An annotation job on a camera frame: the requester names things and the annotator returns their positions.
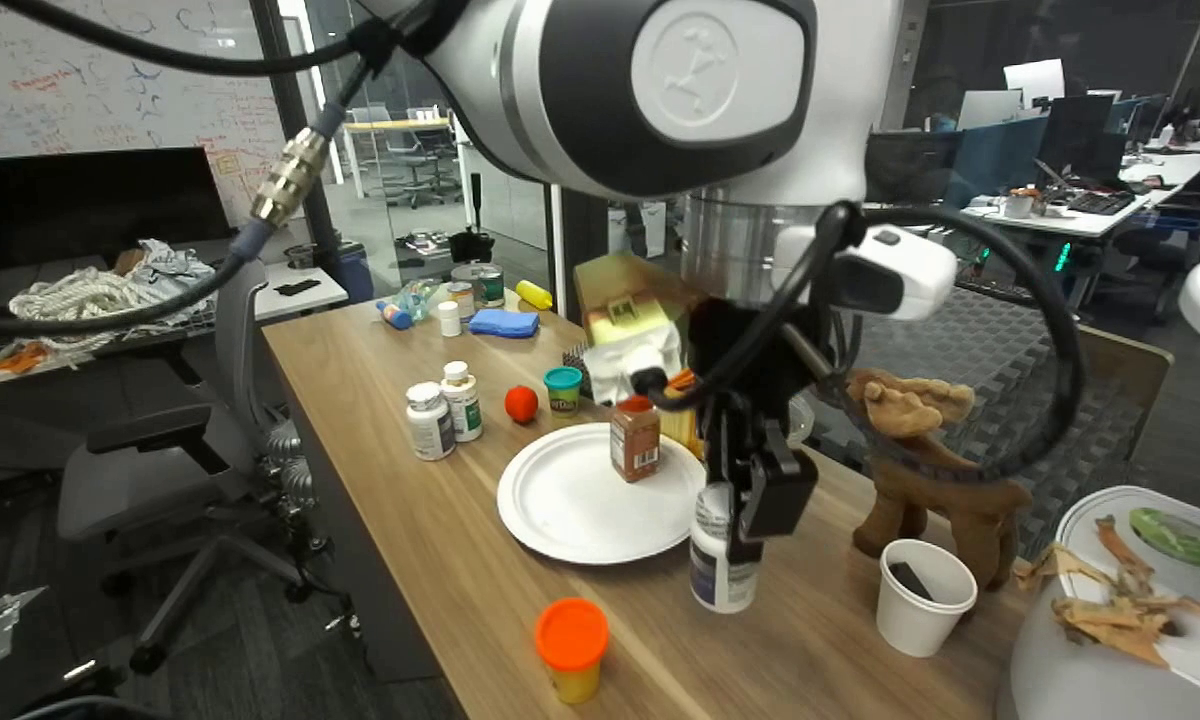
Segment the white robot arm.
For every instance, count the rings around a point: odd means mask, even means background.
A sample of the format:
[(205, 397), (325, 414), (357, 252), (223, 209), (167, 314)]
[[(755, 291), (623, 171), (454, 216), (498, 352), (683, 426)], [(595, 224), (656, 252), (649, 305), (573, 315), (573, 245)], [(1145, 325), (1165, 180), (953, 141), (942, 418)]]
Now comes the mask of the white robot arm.
[(681, 263), (733, 535), (800, 523), (817, 474), (787, 450), (794, 341), (867, 263), (867, 131), (908, 0), (357, 0), (418, 60), (475, 150), (595, 202), (691, 192)]

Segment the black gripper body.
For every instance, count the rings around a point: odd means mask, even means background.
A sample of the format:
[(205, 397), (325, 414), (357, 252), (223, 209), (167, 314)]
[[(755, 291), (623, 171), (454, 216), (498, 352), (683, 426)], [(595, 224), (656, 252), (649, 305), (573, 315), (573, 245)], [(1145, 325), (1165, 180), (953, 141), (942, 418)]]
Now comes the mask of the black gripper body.
[(802, 443), (817, 434), (817, 409), (809, 392), (817, 372), (794, 356), (794, 350), (771, 331), (760, 341), (752, 325), (755, 308), (729, 301), (703, 301), (689, 314), (689, 359), (706, 386), (699, 409), (703, 443), (724, 443), (724, 418), (746, 409), (755, 422), (776, 422), (787, 443)]

